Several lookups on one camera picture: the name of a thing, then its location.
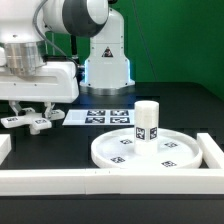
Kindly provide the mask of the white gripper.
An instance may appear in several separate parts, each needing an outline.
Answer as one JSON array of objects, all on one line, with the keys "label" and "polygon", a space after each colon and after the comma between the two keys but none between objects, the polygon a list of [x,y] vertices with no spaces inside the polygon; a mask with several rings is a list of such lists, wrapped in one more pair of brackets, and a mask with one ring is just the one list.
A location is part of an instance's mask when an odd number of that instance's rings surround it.
[{"label": "white gripper", "polygon": [[12,75],[0,67],[0,100],[8,100],[16,116],[22,113],[18,101],[45,102],[44,117],[50,119],[54,103],[71,103],[79,95],[75,64],[48,62],[34,76]]}]

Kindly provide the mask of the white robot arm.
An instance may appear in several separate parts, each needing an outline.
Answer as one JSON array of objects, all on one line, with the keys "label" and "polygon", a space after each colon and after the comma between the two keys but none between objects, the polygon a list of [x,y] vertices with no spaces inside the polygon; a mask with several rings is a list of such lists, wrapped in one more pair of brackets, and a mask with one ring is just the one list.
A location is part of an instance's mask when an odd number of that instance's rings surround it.
[{"label": "white robot arm", "polygon": [[112,95],[134,85],[124,53],[124,20],[115,0],[0,0],[0,100],[16,118],[64,116],[56,103],[81,91]]}]

